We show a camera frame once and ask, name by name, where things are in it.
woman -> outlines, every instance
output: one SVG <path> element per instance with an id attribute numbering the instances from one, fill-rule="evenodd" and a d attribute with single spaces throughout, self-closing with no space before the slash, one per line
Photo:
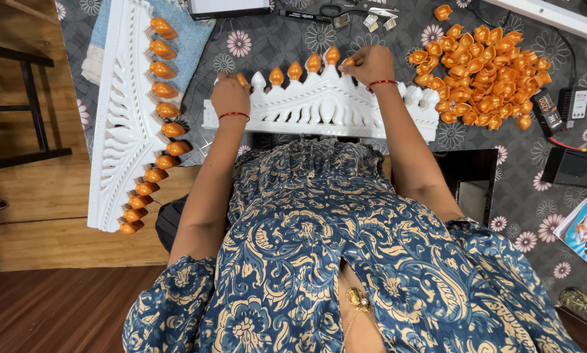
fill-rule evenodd
<path id="1" fill-rule="evenodd" d="M 386 47 L 353 59 L 359 84 L 394 80 Z M 369 87 L 399 195 L 378 152 L 335 139 L 234 165 L 250 88 L 219 74 L 219 129 L 126 350 L 580 352 L 522 253 L 463 218 L 396 85 Z"/>

white carved panel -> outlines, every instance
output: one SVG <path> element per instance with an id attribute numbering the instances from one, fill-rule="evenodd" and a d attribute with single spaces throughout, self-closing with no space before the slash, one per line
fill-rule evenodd
<path id="1" fill-rule="evenodd" d="M 304 83 L 290 80 L 285 89 L 274 85 L 268 93 L 265 93 L 265 78 L 256 72 L 252 86 L 252 108 L 246 131 L 386 138 L 376 95 L 362 84 L 355 85 L 352 76 L 339 76 L 335 65 L 325 64 L 320 75 L 308 72 Z M 435 110 L 439 93 L 406 87 L 402 82 L 398 88 L 424 140 L 434 141 L 439 121 Z M 202 126 L 219 127 L 210 99 L 204 100 Z"/>
<path id="2" fill-rule="evenodd" d="M 112 0 L 104 51 L 89 192 L 88 226 L 119 229 L 128 199 L 170 141 L 160 132 L 149 71 L 152 8 Z"/>

red bracelet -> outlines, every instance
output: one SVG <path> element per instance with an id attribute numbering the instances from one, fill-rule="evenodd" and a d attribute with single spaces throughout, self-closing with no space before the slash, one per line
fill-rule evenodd
<path id="1" fill-rule="evenodd" d="M 232 112 L 232 113 L 226 113 L 226 114 L 221 114 L 221 116 L 219 117 L 219 119 L 223 118 L 224 116 L 228 116 L 228 115 L 242 115 L 244 117 L 248 118 L 248 121 L 250 121 L 250 116 L 245 114 L 245 113 L 240 113 L 240 112 Z"/>
<path id="2" fill-rule="evenodd" d="M 366 86 L 366 90 L 368 90 L 368 92 L 370 93 L 374 93 L 374 91 L 372 91 L 372 89 L 370 88 L 371 85 L 376 85 L 376 84 L 389 84 L 392 83 L 394 85 L 397 85 L 398 83 L 396 81 L 392 81 L 392 80 L 380 80 L 380 81 L 374 81 L 371 84 Z"/>

scissors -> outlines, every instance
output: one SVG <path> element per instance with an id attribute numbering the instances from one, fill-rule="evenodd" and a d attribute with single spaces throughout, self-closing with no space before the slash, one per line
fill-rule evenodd
<path id="1" fill-rule="evenodd" d="M 357 5 L 342 5 L 342 4 L 324 4 L 320 7 L 320 13 L 326 17 L 339 17 L 348 12 L 368 12 L 378 17 L 384 18 L 398 18 L 397 14 L 392 12 L 399 12 L 396 8 L 378 8 L 369 7 L 369 4 L 357 4 Z"/>

blue paisley dress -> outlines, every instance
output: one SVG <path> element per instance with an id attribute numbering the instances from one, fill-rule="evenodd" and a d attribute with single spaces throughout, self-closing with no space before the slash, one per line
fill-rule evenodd
<path id="1" fill-rule="evenodd" d="M 130 352 L 339 352 L 341 259 L 388 352 L 581 352 L 506 238 L 396 195 L 383 156 L 335 139 L 235 165 L 217 259 L 184 257 L 140 294 Z"/>

